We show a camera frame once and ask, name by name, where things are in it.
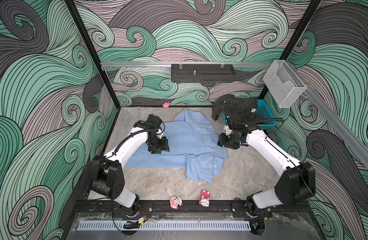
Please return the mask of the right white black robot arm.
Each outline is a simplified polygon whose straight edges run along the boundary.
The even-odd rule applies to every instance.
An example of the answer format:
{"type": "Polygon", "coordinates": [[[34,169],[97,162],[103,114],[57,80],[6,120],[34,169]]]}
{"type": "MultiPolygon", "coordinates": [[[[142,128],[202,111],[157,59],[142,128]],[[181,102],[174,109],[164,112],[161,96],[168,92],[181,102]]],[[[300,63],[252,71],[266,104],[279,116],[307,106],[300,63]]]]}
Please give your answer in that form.
{"type": "Polygon", "coordinates": [[[279,175],[272,189],[248,197],[247,208],[251,212],[280,205],[291,207],[315,196],[315,169],[311,164],[302,163],[281,149],[254,122],[242,123],[230,116],[224,117],[224,121],[226,132],[219,135],[219,146],[234,150],[253,147],[279,175]]]}

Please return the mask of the light blue long sleeve shirt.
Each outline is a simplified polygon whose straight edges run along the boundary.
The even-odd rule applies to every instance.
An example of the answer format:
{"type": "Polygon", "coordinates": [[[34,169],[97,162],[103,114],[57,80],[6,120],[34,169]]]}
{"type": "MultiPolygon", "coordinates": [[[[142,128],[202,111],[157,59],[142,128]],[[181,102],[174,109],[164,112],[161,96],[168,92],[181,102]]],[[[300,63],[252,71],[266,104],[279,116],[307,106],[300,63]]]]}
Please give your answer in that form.
{"type": "Polygon", "coordinates": [[[188,179],[211,183],[224,168],[228,153],[225,147],[218,146],[219,136],[207,117],[184,109],[165,126],[170,151],[151,154],[143,144],[126,167],[186,169],[188,179]]]}

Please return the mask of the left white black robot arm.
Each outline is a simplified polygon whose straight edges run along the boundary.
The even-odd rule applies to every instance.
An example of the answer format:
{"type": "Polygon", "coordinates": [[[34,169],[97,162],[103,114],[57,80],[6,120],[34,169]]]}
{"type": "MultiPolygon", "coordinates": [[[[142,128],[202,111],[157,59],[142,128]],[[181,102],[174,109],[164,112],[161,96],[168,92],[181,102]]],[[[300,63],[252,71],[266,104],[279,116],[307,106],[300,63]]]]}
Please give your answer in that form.
{"type": "Polygon", "coordinates": [[[148,146],[150,154],[170,151],[168,139],[161,128],[163,125],[160,117],[150,114],[145,121],[137,121],[113,150],[103,156],[95,156],[87,164],[90,190],[136,212],[139,197],[125,187],[123,168],[143,144],[148,146]]]}

